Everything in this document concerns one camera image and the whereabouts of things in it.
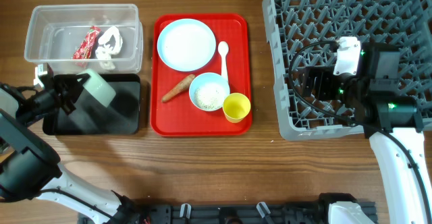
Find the red snack wrapper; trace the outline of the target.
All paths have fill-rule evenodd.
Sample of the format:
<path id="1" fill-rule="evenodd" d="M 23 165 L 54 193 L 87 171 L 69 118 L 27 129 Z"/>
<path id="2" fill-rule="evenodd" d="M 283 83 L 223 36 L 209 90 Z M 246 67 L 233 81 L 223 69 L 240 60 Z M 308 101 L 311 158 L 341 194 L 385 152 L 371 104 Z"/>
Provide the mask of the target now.
<path id="1" fill-rule="evenodd" d="M 86 33 L 86 36 L 84 37 L 84 40 L 72 56 L 72 59 L 81 60 L 81 62 L 75 62 L 75 65 L 82 68 L 87 67 L 87 62 L 85 62 L 85 60 L 90 59 L 93 47 L 100 33 L 101 29 L 99 27 L 90 27 L 90 30 Z"/>

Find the orange carrot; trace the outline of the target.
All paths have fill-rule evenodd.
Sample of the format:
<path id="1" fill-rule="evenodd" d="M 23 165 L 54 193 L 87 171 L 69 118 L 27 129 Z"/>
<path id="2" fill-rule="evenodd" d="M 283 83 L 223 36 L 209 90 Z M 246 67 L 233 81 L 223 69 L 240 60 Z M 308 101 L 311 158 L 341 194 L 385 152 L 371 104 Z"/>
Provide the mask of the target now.
<path id="1" fill-rule="evenodd" d="M 177 96 L 178 94 L 188 90 L 195 77 L 196 76 L 194 74 L 190 74 L 186 76 L 182 81 L 176 84 L 168 93 L 166 93 L 162 97 L 161 102 L 166 103 L 170 101 L 172 98 L 174 98 L 175 96 Z"/>

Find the light blue bowl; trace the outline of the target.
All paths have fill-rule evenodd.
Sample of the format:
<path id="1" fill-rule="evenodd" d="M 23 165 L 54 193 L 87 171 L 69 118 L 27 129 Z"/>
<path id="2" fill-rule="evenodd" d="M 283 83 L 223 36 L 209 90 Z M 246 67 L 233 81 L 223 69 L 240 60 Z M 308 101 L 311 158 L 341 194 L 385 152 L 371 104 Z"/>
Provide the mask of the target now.
<path id="1" fill-rule="evenodd" d="M 211 112 L 222 108 L 224 100 L 230 94 L 230 86 L 221 75 L 207 72 L 193 79 L 188 93 L 196 108 Z"/>

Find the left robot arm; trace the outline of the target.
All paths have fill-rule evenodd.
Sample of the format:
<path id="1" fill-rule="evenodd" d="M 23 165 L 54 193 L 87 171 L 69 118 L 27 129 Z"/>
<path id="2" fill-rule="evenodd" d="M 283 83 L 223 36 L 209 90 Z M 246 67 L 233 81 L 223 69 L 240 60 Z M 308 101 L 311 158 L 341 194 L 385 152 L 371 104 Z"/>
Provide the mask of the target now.
<path id="1" fill-rule="evenodd" d="M 36 77 L 42 90 L 30 98 L 28 87 L 1 84 L 1 143 L 13 152 L 1 161 L 1 200 L 47 200 L 66 206 L 93 223 L 139 223 L 140 208 L 128 197 L 98 188 L 68 171 L 57 152 L 28 128 L 63 109 L 71 113 L 83 92 L 102 107 L 114 99 L 114 89 L 98 73 Z"/>

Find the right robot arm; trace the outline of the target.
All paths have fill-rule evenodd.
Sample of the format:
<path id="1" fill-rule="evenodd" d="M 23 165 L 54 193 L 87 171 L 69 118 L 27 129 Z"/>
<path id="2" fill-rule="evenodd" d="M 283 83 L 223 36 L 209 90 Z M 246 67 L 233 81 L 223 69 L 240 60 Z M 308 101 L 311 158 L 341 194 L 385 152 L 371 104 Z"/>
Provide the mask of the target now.
<path id="1" fill-rule="evenodd" d="M 350 36 L 326 43 L 337 54 L 335 65 L 306 67 L 296 96 L 339 100 L 352 108 L 353 118 L 340 119 L 362 126 L 379 164 L 391 221 L 430 223 L 423 118 L 416 100 L 399 92 L 399 48 Z"/>

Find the yellow plastic cup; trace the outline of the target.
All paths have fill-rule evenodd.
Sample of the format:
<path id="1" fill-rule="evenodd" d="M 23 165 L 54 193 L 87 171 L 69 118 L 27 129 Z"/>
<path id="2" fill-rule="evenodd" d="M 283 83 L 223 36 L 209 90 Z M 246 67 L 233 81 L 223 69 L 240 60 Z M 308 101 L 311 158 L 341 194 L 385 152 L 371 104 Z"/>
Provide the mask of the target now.
<path id="1" fill-rule="evenodd" d="M 246 95 L 235 92 L 225 98 L 222 109 L 229 122 L 239 123 L 250 113 L 251 103 Z"/>

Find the green bowl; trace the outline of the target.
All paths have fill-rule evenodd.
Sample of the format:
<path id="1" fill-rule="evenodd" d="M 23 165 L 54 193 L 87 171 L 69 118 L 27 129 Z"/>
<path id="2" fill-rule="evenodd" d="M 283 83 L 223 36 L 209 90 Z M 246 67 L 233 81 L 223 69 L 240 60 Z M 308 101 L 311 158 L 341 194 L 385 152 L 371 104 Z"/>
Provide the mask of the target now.
<path id="1" fill-rule="evenodd" d="M 92 96 L 102 106 L 108 107 L 116 96 L 115 90 L 93 69 L 86 69 L 78 75 L 89 76 L 83 84 L 84 90 L 77 102 L 85 101 Z"/>

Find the white tissue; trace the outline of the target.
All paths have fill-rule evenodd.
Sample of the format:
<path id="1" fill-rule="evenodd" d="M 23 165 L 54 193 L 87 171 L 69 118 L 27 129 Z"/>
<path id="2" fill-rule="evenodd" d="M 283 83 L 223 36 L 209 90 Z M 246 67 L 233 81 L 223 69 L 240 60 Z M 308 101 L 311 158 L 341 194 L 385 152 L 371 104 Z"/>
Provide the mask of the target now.
<path id="1" fill-rule="evenodd" d="M 116 26 L 108 28 L 98 39 L 98 47 L 95 51 L 99 65 L 105 70 L 114 70 L 115 65 L 111 61 L 113 55 L 118 55 L 122 49 L 123 38 Z"/>

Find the white rice grains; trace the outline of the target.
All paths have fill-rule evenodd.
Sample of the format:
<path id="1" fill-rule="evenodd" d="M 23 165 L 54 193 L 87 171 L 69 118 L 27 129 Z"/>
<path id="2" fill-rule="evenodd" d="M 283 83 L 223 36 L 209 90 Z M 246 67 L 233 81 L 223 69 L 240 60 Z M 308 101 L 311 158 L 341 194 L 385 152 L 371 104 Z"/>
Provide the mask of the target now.
<path id="1" fill-rule="evenodd" d="M 221 85 L 207 83 L 196 89 L 194 102 L 202 110 L 215 111 L 222 106 L 225 96 L 225 89 Z"/>

